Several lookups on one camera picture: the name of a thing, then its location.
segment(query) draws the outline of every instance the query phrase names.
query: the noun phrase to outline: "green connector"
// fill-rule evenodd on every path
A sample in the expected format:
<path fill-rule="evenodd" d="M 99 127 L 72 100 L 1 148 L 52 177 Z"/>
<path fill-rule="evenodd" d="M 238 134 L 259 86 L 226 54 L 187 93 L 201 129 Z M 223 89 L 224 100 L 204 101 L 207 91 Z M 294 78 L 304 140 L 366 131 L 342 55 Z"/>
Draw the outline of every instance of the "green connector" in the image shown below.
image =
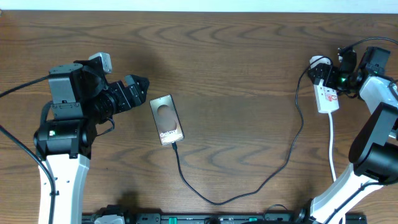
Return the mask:
<path fill-rule="evenodd" d="M 169 218 L 169 224 L 177 224 L 177 218 Z"/>

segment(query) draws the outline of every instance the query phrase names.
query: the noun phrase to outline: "wood grain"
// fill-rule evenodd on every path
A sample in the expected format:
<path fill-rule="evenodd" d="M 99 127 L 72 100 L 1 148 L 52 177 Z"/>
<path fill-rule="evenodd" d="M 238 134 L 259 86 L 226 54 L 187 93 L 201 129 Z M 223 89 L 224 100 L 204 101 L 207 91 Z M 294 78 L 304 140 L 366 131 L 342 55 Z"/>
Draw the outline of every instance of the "wood grain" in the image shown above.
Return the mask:
<path fill-rule="evenodd" d="M 10 11 L 0 17 L 0 90 L 42 77 L 57 65 L 111 54 L 110 82 L 148 77 L 148 100 L 173 94 L 186 139 L 178 144 L 183 173 L 216 202 L 253 191 L 284 163 L 299 129 L 297 79 L 316 54 L 337 62 L 336 50 L 369 36 L 398 39 L 398 17 L 375 14 Z M 387 74 L 398 78 L 398 48 Z M 1 99 L 1 124 L 30 148 L 47 82 Z M 302 80 L 305 118 L 287 168 L 257 195 L 222 207 L 184 186 L 171 147 L 160 146 L 146 103 L 115 116 L 116 130 L 96 139 L 84 191 L 84 212 L 107 204 L 134 211 L 263 212 L 274 203 L 294 210 L 331 184 L 328 118 L 318 114 L 310 80 Z M 369 118 L 359 100 L 340 98 L 335 166 L 342 173 L 349 147 Z M 36 223 L 39 172 L 13 142 L 0 136 L 0 223 Z M 397 223 L 397 187 L 366 197 L 353 211 L 369 223 Z"/>

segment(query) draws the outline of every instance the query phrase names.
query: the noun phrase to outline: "smartphone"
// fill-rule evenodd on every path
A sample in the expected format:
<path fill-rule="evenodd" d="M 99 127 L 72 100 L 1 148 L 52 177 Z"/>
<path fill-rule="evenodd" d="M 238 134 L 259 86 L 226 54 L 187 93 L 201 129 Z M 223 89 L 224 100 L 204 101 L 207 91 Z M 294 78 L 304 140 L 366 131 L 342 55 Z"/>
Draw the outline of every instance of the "smartphone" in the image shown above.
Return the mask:
<path fill-rule="evenodd" d="M 184 133 L 175 109 L 172 95 L 166 95 L 149 102 L 154 115 L 160 143 L 167 145 L 184 139 Z"/>

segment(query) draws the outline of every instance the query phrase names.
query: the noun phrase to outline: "white wall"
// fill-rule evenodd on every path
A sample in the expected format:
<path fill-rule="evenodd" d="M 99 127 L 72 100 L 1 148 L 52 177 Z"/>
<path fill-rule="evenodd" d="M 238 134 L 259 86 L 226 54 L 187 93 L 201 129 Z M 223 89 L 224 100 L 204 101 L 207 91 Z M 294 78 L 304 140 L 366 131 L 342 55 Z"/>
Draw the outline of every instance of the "white wall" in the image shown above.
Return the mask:
<path fill-rule="evenodd" d="M 0 0 L 0 9 L 398 13 L 398 0 Z"/>

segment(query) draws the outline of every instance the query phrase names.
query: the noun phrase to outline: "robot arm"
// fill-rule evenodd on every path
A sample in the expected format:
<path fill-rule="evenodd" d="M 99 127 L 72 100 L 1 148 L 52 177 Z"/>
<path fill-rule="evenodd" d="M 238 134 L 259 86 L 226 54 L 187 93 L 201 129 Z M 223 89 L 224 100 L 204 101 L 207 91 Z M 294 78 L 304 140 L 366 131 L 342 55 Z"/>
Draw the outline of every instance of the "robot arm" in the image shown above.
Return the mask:
<path fill-rule="evenodd" d="M 111 121 L 114 126 L 114 114 L 143 104 L 149 81 L 128 75 L 125 77 L 127 87 L 121 81 L 108 83 L 105 75 L 112 72 L 112 65 L 106 53 L 97 53 L 89 60 L 61 65 L 49 72 L 54 120 L 46 120 L 49 108 L 45 107 L 34 144 L 37 156 L 55 181 L 53 223 L 79 224 L 91 145 L 99 136 L 96 124 Z M 41 169 L 40 179 L 39 224 L 47 224 L 51 188 Z"/>
<path fill-rule="evenodd" d="M 384 76 L 388 55 L 386 50 L 368 48 L 358 71 L 351 75 L 347 75 L 350 72 L 347 68 L 352 66 L 344 65 L 344 60 L 339 70 L 323 64 L 317 65 L 318 70 L 313 68 L 308 72 L 313 82 L 317 78 L 325 79 L 325 86 L 356 92 L 365 101 L 372 115 L 351 146 L 351 164 L 328 190 L 311 201 L 306 208 L 305 218 L 299 218 L 300 222 L 339 223 L 342 216 L 365 196 L 382 188 L 383 183 L 398 179 L 398 147 L 387 142 L 389 136 L 396 138 L 398 120 L 397 88 L 392 79 Z M 325 69 L 319 69 L 325 67 L 330 67 L 326 71 L 334 71 L 334 76 L 328 72 L 325 77 Z M 380 184 L 370 185 L 352 197 L 361 186 L 368 183 Z"/>

